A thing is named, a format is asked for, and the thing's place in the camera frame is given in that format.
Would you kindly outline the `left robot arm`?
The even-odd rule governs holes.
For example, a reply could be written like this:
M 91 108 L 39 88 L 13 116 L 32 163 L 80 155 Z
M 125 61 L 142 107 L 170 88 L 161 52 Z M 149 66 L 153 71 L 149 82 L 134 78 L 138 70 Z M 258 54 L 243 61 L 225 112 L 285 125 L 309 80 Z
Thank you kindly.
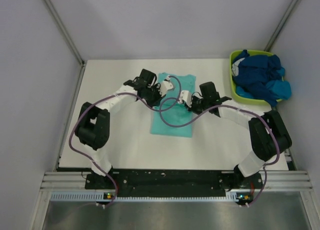
M 70 135 L 75 135 L 86 147 L 82 155 L 91 161 L 91 169 L 98 174 L 96 182 L 102 188 L 109 188 L 114 181 L 109 173 L 112 164 L 102 153 L 110 137 L 111 116 L 138 100 L 143 100 L 150 108 L 159 106 L 164 96 L 156 74 L 142 69 L 139 76 L 127 80 L 115 93 L 99 100 L 97 104 L 85 102 L 82 105 Z

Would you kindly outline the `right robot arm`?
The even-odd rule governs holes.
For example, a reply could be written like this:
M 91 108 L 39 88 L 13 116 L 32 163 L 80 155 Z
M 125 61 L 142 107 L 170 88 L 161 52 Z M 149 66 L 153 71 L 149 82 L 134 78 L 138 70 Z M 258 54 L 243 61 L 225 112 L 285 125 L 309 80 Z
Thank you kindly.
M 233 169 L 233 182 L 239 188 L 249 185 L 252 176 L 268 161 L 279 159 L 280 154 L 292 146 L 292 139 L 278 111 L 251 111 L 228 96 L 221 97 L 213 82 L 200 85 L 199 97 L 188 90 L 181 91 L 179 102 L 198 116 L 209 112 L 249 131 L 252 150 Z

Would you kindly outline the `teal t shirt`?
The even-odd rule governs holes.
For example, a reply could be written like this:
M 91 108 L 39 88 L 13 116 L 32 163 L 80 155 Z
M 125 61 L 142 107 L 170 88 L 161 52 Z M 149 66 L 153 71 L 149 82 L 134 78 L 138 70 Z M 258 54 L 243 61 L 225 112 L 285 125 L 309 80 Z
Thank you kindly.
M 196 88 L 196 77 L 194 75 L 188 74 L 185 76 L 177 75 L 176 78 L 171 78 L 174 89 L 167 92 L 165 98 L 171 98 L 170 100 L 163 100 L 164 104 L 162 105 L 162 110 L 165 110 L 162 113 L 162 116 L 166 122 L 171 125 L 182 125 L 188 123 L 193 119 L 193 114 L 188 111 L 184 105 L 176 104 L 171 109 L 167 109 L 174 102 L 175 98 L 179 95 L 179 84 L 181 84 L 181 89 L 183 91 L 189 91 L 190 93 L 195 92 Z M 184 127 L 171 127 L 166 125 L 158 112 L 153 114 L 153 121 L 151 124 L 150 133 L 153 135 L 163 135 L 163 136 L 172 136 L 172 137 L 185 137 L 191 138 L 193 135 L 192 125 L 187 125 Z

